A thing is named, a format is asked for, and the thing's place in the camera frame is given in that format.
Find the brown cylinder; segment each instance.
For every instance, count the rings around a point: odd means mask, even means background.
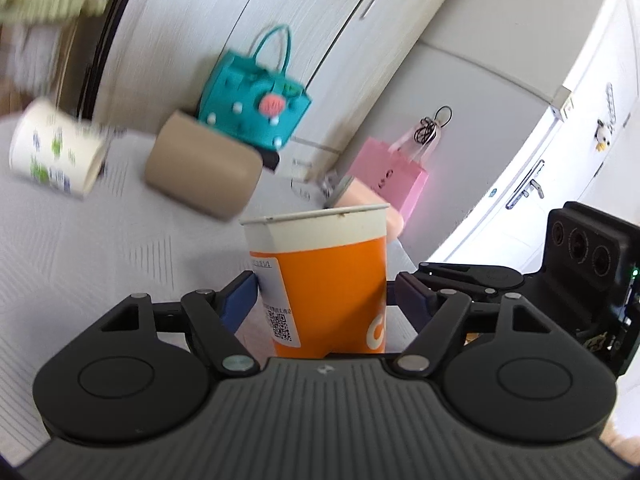
[[[261,171],[256,150],[175,112],[146,161],[145,181],[180,202],[228,220],[249,202]]]

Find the patterned tablecloth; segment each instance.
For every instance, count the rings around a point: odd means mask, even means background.
[[[47,439],[31,399],[37,370],[132,292],[178,300],[220,290],[250,268],[238,221],[218,222],[147,188],[143,168],[154,138],[127,132],[111,145],[106,172],[84,201],[17,178],[8,167],[15,119],[0,122],[0,453],[18,463]],[[315,186],[267,171],[242,216],[321,207]],[[415,270],[399,242],[388,275]],[[387,348],[415,335],[390,307]],[[261,362],[272,354],[260,304],[237,333]],[[178,335],[165,340],[184,344]]]

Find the camera lens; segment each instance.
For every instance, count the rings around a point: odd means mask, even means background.
[[[574,260],[577,260],[581,264],[587,257],[587,250],[589,249],[589,242],[587,236],[574,229],[569,236],[569,254]]]
[[[551,238],[558,246],[562,245],[562,242],[564,242],[564,227],[562,227],[560,222],[555,222],[554,226],[551,228]]]
[[[606,276],[611,268],[611,255],[609,254],[609,250],[602,245],[596,247],[596,250],[593,251],[592,263],[593,270],[598,276]]]

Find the pink paper bag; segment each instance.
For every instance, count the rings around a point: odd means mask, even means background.
[[[414,212],[428,178],[424,168],[400,150],[407,140],[405,134],[389,146],[380,140],[367,139],[347,171],[396,208],[405,222]]]

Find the teal bag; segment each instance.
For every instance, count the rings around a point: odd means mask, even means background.
[[[287,34],[287,50],[279,72],[258,65],[266,41]],[[271,29],[251,57],[228,51],[216,64],[200,99],[198,120],[228,136],[267,150],[282,148],[311,104],[305,88],[287,79],[291,57],[288,25]]]

